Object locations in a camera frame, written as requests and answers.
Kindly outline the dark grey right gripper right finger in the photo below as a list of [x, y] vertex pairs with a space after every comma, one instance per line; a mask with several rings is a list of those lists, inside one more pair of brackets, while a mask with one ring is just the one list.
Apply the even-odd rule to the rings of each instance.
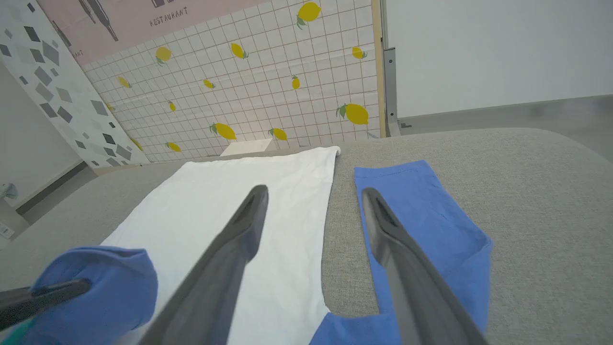
[[404, 345], [485, 345], [483, 333], [374, 188], [362, 191], [374, 258], [385, 269]]

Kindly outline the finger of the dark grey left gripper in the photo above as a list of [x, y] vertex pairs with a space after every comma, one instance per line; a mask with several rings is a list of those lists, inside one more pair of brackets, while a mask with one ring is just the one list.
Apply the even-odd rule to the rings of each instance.
[[74, 279], [40, 288], [23, 287], [1, 292], [0, 329], [4, 331], [49, 308], [75, 299], [91, 287], [88, 279]]

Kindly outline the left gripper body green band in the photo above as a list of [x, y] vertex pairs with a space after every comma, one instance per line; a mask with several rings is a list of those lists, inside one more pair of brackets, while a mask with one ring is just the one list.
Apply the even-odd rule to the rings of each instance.
[[23, 345], [32, 320], [26, 320], [13, 327], [8, 336], [2, 340], [2, 345]]

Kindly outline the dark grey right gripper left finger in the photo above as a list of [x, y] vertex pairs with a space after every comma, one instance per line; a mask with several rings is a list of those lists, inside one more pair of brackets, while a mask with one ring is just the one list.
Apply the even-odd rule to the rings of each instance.
[[269, 203], [254, 186], [155, 318], [141, 345], [226, 345], [244, 271], [256, 257]]

